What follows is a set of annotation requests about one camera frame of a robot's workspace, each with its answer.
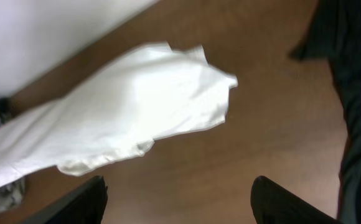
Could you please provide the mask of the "white t-shirt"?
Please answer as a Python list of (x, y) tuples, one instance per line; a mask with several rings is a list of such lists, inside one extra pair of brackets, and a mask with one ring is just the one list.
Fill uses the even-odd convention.
[(140, 46), (0, 127), (0, 187), (52, 166), (81, 176), (143, 156), (157, 139), (213, 128), (237, 84), (202, 47)]

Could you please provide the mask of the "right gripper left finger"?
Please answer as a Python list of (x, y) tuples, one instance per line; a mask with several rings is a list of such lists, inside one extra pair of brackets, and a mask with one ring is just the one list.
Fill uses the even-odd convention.
[(22, 224), (100, 224), (108, 201), (102, 176), (94, 176), (75, 190), (31, 215)]

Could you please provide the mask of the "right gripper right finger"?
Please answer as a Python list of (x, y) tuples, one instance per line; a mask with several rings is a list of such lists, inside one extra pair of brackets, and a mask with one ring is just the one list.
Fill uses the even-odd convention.
[(339, 223), (262, 175), (253, 182), (250, 203), (257, 224)]

